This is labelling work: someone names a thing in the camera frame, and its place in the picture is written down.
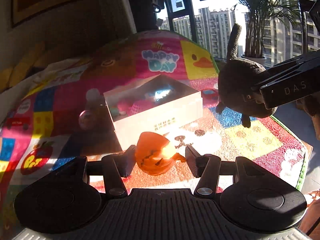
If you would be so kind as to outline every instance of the duck beak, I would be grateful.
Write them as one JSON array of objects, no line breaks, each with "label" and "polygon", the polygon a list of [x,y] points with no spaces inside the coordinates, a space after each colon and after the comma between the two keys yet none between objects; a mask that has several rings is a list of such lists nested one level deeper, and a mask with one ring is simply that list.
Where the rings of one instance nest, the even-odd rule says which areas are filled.
[{"label": "duck beak", "polygon": [[200,68],[212,68],[213,64],[212,61],[208,60],[206,57],[200,58],[198,61],[193,63],[194,66],[200,67]]}]

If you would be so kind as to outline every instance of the orange pumpkin toy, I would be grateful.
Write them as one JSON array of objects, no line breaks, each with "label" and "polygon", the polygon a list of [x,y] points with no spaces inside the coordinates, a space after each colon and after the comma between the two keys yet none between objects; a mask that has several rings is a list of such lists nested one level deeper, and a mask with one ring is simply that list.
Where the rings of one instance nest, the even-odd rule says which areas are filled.
[{"label": "orange pumpkin toy", "polygon": [[135,156],[138,167],[152,176],[166,173],[176,161],[186,161],[167,138],[153,132],[140,134]]}]

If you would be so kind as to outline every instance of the ribbed black surface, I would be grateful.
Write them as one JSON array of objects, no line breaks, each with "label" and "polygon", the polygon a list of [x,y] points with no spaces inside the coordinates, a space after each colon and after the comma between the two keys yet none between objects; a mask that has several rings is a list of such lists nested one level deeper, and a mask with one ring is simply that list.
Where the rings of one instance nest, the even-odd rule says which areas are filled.
[{"label": "ribbed black surface", "polygon": [[59,235],[26,230],[16,239],[30,236],[54,240],[309,239],[297,229],[277,234],[243,230],[226,220],[213,201],[196,198],[188,189],[134,189],[127,198],[111,200],[101,216],[84,228]]}]

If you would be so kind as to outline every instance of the gray floor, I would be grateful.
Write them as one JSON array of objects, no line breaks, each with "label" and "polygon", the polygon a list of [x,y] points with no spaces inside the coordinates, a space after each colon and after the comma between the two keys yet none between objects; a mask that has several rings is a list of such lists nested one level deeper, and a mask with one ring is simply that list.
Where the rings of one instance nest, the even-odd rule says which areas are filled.
[{"label": "gray floor", "polygon": [[302,193],[318,190],[320,188],[320,141],[316,139],[311,118],[304,111],[297,109],[295,103],[278,107],[274,116],[301,140],[313,146]]}]

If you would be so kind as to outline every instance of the storage box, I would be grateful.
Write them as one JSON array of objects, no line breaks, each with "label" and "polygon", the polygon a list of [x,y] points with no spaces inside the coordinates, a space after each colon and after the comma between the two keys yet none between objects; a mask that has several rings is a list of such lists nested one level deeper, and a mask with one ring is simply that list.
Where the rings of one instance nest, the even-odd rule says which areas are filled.
[{"label": "storage box", "polygon": [[[201,92],[162,74],[134,81],[103,95],[122,150],[132,144],[137,145],[142,132],[150,131],[163,135],[172,128],[201,118],[203,112]],[[127,110],[130,113],[124,114],[125,111],[120,107],[121,102],[132,105],[133,102],[144,101],[145,95],[149,99],[145,100],[149,101],[147,105],[151,104],[150,98],[154,98],[152,108],[130,115],[130,109],[136,109],[134,104]],[[123,115],[114,114],[117,105]]]}]

